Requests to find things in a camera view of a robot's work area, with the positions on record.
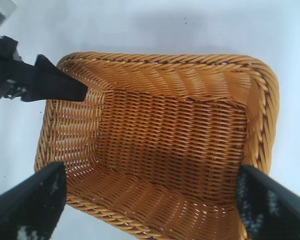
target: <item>woven basket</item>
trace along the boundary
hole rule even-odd
[[[48,100],[35,170],[63,161],[67,203],[139,239],[247,239],[241,163],[268,173],[275,74],[243,55],[73,53],[84,102]]]

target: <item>tan wicker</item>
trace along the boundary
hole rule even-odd
[[[279,86],[243,55],[73,53],[89,86],[48,100],[35,170],[63,161],[67,203],[139,239],[237,240],[243,162],[271,166]]]

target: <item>white surface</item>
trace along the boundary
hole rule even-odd
[[[270,175],[300,195],[300,0],[14,0],[0,36],[23,60],[71,52],[238,53],[263,60],[280,84]],[[0,193],[29,177],[44,101],[0,100]],[[66,207],[52,239],[132,236]]]

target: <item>rectangular basket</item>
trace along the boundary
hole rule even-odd
[[[65,163],[69,205],[139,239],[247,239],[236,181],[241,163],[270,170],[279,86],[267,65],[79,52],[58,67],[89,90],[47,101],[34,166]]]

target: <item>white table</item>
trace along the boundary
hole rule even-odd
[[[14,0],[0,36],[33,64],[71,52],[244,54],[280,84],[270,175],[300,195],[300,0]],[[44,101],[0,100],[0,194],[33,174]],[[52,239],[135,239],[66,207]]]

